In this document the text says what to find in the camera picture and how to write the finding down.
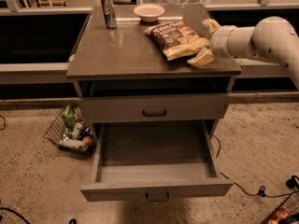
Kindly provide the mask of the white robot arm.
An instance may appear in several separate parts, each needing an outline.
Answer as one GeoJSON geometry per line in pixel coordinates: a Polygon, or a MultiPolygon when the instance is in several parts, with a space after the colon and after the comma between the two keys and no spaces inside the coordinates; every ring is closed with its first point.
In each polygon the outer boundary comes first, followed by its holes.
{"type": "Polygon", "coordinates": [[[189,65],[204,66],[216,58],[279,63],[299,88],[299,37],[287,20],[268,17],[250,27],[220,26],[212,19],[203,24],[211,33],[209,45],[189,59],[189,65]]]}

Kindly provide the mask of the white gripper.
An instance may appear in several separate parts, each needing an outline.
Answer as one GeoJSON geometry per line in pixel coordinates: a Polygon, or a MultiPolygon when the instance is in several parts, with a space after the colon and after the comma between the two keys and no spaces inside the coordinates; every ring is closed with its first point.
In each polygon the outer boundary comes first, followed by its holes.
{"type": "Polygon", "coordinates": [[[235,26],[220,26],[217,21],[213,19],[205,19],[202,21],[203,25],[208,31],[213,34],[210,38],[210,49],[203,47],[199,53],[189,59],[187,63],[194,67],[204,66],[212,63],[217,58],[229,58],[233,57],[234,54],[229,50],[229,39],[230,35],[235,29],[235,26]]]}

